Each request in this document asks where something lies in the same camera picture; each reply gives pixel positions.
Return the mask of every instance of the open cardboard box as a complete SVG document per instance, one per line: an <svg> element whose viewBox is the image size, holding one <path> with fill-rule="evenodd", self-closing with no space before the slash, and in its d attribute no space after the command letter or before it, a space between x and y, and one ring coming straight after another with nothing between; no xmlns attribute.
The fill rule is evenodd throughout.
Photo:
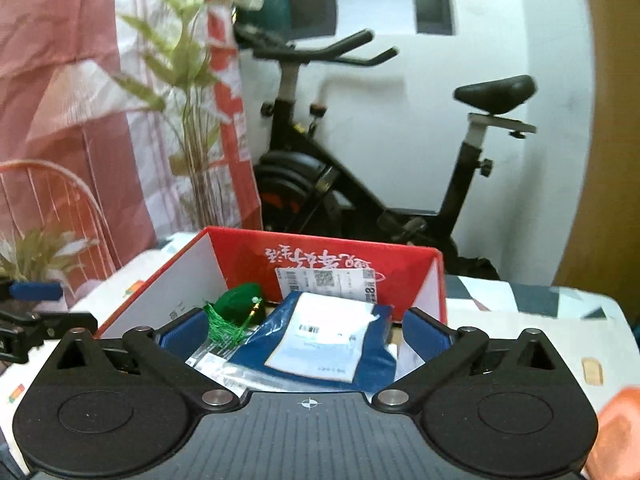
<svg viewBox="0 0 640 480"><path fill-rule="evenodd" d="M265 300L279 302L277 269L372 269L377 303L393 306L394 320L418 306L446 322L442 255L433 248L209 227L146 280L98 334L159 328L248 282L260 283Z"/></svg>

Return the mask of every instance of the screw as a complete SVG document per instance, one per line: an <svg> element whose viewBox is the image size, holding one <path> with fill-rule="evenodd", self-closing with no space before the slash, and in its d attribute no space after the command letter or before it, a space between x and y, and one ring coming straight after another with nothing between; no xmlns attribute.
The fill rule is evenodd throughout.
<svg viewBox="0 0 640 480"><path fill-rule="evenodd" d="M399 406L409 400L409 395L402 390L384 390L378 394L378 400L387 406Z"/></svg>
<svg viewBox="0 0 640 480"><path fill-rule="evenodd" d="M209 390L202 394L202 401L209 406L224 406L234 400L234 394L228 390Z"/></svg>

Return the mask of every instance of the orange object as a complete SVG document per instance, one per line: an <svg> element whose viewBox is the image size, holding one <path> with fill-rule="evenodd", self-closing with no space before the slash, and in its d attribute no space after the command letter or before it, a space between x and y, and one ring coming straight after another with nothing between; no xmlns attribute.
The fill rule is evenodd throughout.
<svg viewBox="0 0 640 480"><path fill-rule="evenodd" d="M591 480L640 480L640 388L625 388L598 416L587 459Z"/></svg>

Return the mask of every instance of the white label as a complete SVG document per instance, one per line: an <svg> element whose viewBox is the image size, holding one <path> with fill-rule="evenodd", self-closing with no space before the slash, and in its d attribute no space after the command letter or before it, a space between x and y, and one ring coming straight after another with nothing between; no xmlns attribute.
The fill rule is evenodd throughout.
<svg viewBox="0 0 640 480"><path fill-rule="evenodd" d="M351 383L362 357L372 303L302 294L265 365L303 377Z"/></svg>
<svg viewBox="0 0 640 480"><path fill-rule="evenodd" d="M290 292L312 292L338 296L346 300L376 303L376 271L373 269L307 269L286 267L276 269L282 297Z"/></svg>

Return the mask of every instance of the wooden door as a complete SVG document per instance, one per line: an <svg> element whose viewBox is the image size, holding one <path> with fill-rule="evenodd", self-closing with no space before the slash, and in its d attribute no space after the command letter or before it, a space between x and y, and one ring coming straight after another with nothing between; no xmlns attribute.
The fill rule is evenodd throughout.
<svg viewBox="0 0 640 480"><path fill-rule="evenodd" d="M640 0L589 0L596 97L588 169L557 285L640 316Z"/></svg>

